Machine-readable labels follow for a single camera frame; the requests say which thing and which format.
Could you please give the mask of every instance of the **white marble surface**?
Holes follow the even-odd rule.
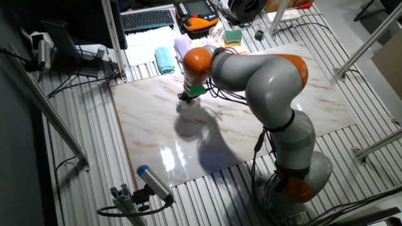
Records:
[[[304,43],[264,53],[296,54],[306,61],[308,83],[292,106],[310,116],[317,136],[355,123]],[[111,87],[134,171],[147,164],[175,186],[252,159],[262,124],[247,106],[205,94],[182,110],[177,98],[182,90],[183,75],[177,73]],[[259,155],[267,153],[263,146]],[[142,188],[142,179],[136,173],[135,178]]]

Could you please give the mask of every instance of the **table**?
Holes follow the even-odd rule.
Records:
[[[300,12],[319,13],[315,6]],[[310,15],[302,17],[299,21],[281,23],[280,28],[309,22],[328,26],[323,16]],[[259,23],[269,26],[263,14],[254,22]],[[225,21],[224,26],[227,30],[236,29]],[[317,139],[316,150],[330,158],[334,164],[334,172],[323,191],[307,203],[310,211],[303,214],[301,219],[306,222],[334,205],[362,200],[400,184],[402,169],[399,163],[402,162],[402,157],[397,150],[402,149],[402,145],[399,141],[371,154],[365,167],[360,166],[349,151],[352,146],[367,147],[396,131],[397,126],[384,117],[386,113],[381,107],[382,103],[375,98],[376,94],[371,93],[371,86],[365,83],[360,75],[348,72],[345,82],[333,77],[332,69],[343,65],[349,56],[336,42],[335,37],[319,27],[305,26],[278,33],[276,40],[265,35],[260,42],[253,40],[255,31],[255,27],[242,30],[244,41],[251,53],[303,40],[357,121],[355,126]],[[114,59],[113,53],[108,51],[107,54]],[[129,81],[159,75],[155,62],[136,67],[129,67],[126,59],[125,62]],[[46,77],[41,87],[47,94],[65,79],[64,75]],[[76,78],[72,83],[90,79]],[[110,81],[111,85],[119,83],[121,81],[118,79]],[[130,189],[134,189],[108,86],[92,83],[75,87],[72,91],[65,90],[58,94],[51,99],[51,103],[80,145],[87,150],[91,165],[89,172],[76,168],[74,164],[62,166],[58,172],[59,180],[62,181],[62,204],[66,223],[129,225],[126,219],[96,215],[97,208],[112,205],[109,188],[127,183]],[[73,156],[53,128],[50,128],[50,135],[56,164]],[[46,138],[49,150],[49,134],[46,134]],[[273,160],[270,156],[258,158],[258,173],[273,171]],[[257,214],[258,211],[250,203],[250,167],[251,163],[247,162],[174,186],[172,190],[177,203],[173,208],[147,216],[146,220],[150,225],[264,225],[263,217]],[[55,197],[60,216],[56,193]],[[152,198],[149,204],[152,209],[162,205],[156,197]]]

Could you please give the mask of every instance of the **gray robot arm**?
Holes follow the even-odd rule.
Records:
[[[311,200],[325,186],[332,165],[313,151],[315,131],[310,118],[290,106],[306,85],[305,62],[294,55],[216,55],[214,47],[204,49],[213,55],[209,75],[215,85],[230,92],[245,91],[249,108],[271,133],[276,167],[282,172],[278,177],[286,183],[280,192],[293,202]],[[194,54],[198,50],[191,51],[190,56],[196,55],[199,61],[200,55]],[[186,71],[191,63],[184,66]]]

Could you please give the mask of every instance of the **black device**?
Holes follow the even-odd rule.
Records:
[[[229,12],[221,13],[233,25],[250,24],[264,9],[268,0],[228,0]]]
[[[169,10],[129,13],[121,17],[123,18],[125,32],[148,30],[175,24]]]
[[[175,7],[180,25],[193,33],[207,31],[219,22],[218,10],[209,0],[180,1]]]
[[[120,48],[127,49],[119,3],[110,0],[110,4]],[[97,77],[101,56],[85,60],[75,45],[113,48],[101,0],[8,0],[8,6],[27,33],[49,34],[57,47],[50,70]]]

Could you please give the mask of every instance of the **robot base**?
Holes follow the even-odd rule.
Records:
[[[298,215],[306,212],[307,206],[304,203],[293,203],[281,193],[273,191],[277,180],[271,179],[265,186],[270,177],[271,175],[262,175],[256,181],[256,194],[265,214],[270,215],[276,223],[283,223],[292,219],[292,222],[302,224],[303,222]]]

